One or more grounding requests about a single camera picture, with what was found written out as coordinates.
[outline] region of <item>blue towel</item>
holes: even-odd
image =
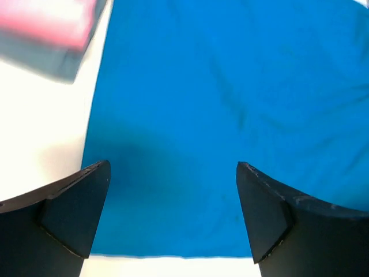
[[[362,5],[115,1],[83,162],[112,164],[92,250],[250,256],[238,161],[369,211],[368,131]]]

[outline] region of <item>blurry object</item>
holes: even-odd
[[[237,187],[263,277],[369,276],[369,213],[327,203],[247,163]]]
[[[1,202],[0,276],[78,277],[109,183],[109,162],[97,162]]]
[[[96,0],[1,0],[0,28],[37,41],[83,50]]]
[[[0,57],[41,74],[73,82],[95,34],[106,2],[107,0],[96,1],[92,28],[88,33],[86,45],[82,49],[76,50],[71,46],[40,42],[9,30],[0,29]]]

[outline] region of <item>pink object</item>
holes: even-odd
[[[0,0],[0,29],[82,50],[95,5],[96,0]]]

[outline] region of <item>white surface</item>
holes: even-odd
[[[74,84],[63,84],[0,57],[0,200],[80,169],[86,129],[106,36],[108,1]],[[251,259],[130,259],[92,256],[82,277],[259,277]]]
[[[38,76],[0,56],[0,200],[80,169],[111,6],[108,1],[74,84]]]
[[[368,7],[368,0],[354,0],[362,5],[364,5],[365,7]]]
[[[80,277],[260,277],[252,259],[106,258],[85,260]]]

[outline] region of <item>blue cloth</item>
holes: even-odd
[[[93,252],[250,256],[238,161],[369,210],[368,73],[351,0],[115,1],[83,162],[112,164]]]

